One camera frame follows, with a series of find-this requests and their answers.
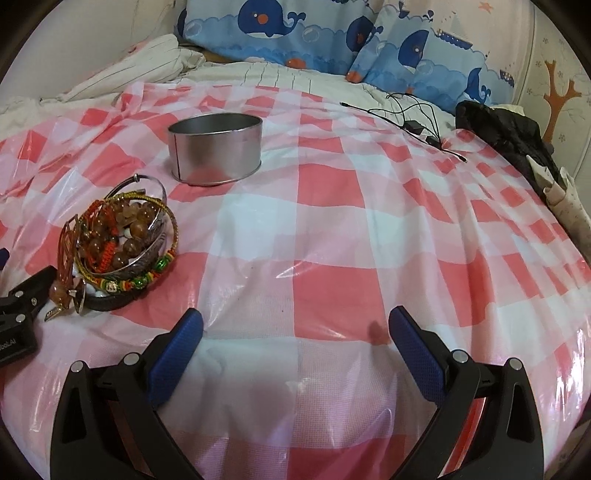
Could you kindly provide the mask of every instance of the white bedding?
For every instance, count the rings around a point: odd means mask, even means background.
[[[118,93],[137,81],[182,83],[188,80],[207,81],[213,85],[291,88],[364,109],[400,111],[401,107],[404,109],[416,103],[412,98],[397,95],[396,100],[400,103],[398,106],[394,99],[375,87],[349,83],[344,77],[313,70],[296,70],[267,62],[206,62],[201,53],[179,47],[176,37],[168,34],[138,46],[120,62],[96,73],[57,98],[38,100],[18,97],[9,100],[4,106],[0,106],[0,141],[68,110],[109,105],[117,98]],[[431,108],[422,107],[432,121],[437,121],[441,136],[453,130],[453,115],[443,112],[435,105],[432,108],[434,118]],[[402,115],[387,116],[398,125],[403,123]],[[419,107],[406,111],[404,118],[416,120],[433,129]]]

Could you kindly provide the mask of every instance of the blue whale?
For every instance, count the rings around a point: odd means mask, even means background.
[[[257,37],[260,34],[271,37],[283,37],[292,32],[297,23],[306,19],[305,13],[289,12],[290,26],[283,20],[283,8],[277,0],[246,0],[238,13],[238,28],[245,34]]]
[[[415,70],[419,62],[423,59],[425,44],[429,37],[429,31],[418,30],[410,34],[400,45],[398,51],[398,61],[409,70]]]
[[[350,51],[360,52],[376,33],[383,31],[383,27],[374,27],[374,23],[369,18],[359,17],[349,25],[345,41]]]
[[[470,74],[468,75],[468,84],[466,90],[464,92],[470,97],[472,100],[475,100],[479,103],[485,103],[486,99],[490,97],[491,90],[486,88],[485,85],[480,87],[480,71],[482,68],[478,67],[473,69]]]

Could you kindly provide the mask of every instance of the pile of jewelry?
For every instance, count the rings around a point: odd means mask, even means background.
[[[178,228],[163,198],[145,190],[118,193],[123,186],[152,177],[135,175],[102,200],[95,200],[62,229],[58,248],[58,276],[50,298],[56,308],[46,320],[70,308],[114,310],[135,300],[174,260]],[[163,253],[166,226],[173,229],[171,246]]]

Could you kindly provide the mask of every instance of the green bead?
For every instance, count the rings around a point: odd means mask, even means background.
[[[131,283],[134,285],[136,290],[142,290],[142,288],[146,288],[148,285],[148,279],[146,277],[137,277],[134,278]]]
[[[154,269],[156,270],[156,272],[162,273],[167,266],[168,266],[168,259],[162,257],[160,260],[158,260],[156,262],[156,266],[154,267]]]

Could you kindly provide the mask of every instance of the orange starfish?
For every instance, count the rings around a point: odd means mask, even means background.
[[[481,10],[485,10],[489,13],[492,13],[492,11],[494,10],[494,7],[489,2],[480,2],[480,6],[478,8],[480,8]]]

